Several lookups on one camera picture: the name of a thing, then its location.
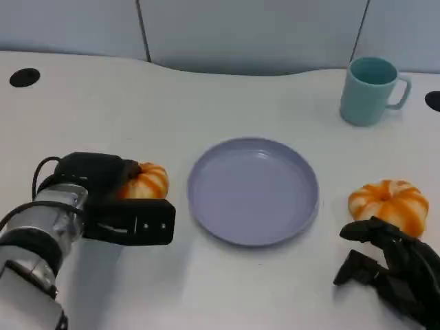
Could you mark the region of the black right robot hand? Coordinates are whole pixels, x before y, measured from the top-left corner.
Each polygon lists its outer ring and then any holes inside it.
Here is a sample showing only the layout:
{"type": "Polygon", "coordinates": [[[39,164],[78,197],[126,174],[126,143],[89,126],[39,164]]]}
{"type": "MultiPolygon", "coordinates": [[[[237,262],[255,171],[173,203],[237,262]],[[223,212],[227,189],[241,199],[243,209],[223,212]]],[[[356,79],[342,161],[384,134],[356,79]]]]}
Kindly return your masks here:
{"type": "Polygon", "coordinates": [[[428,244],[377,217],[346,224],[340,236],[381,249],[387,266],[351,250],[334,285],[356,281],[374,287],[379,298],[400,314],[425,329],[439,328],[439,255],[428,244]]]}

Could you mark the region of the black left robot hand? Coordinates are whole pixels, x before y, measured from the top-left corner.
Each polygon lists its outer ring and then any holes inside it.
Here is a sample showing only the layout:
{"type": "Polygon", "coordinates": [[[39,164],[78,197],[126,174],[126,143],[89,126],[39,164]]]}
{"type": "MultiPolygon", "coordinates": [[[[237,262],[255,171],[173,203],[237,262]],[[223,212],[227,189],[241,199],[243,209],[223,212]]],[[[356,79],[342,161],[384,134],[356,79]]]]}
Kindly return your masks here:
{"type": "Polygon", "coordinates": [[[141,172],[139,163],[117,155],[75,152],[64,156],[54,171],[60,182],[85,188],[92,199],[117,199],[120,190],[141,172]]]}

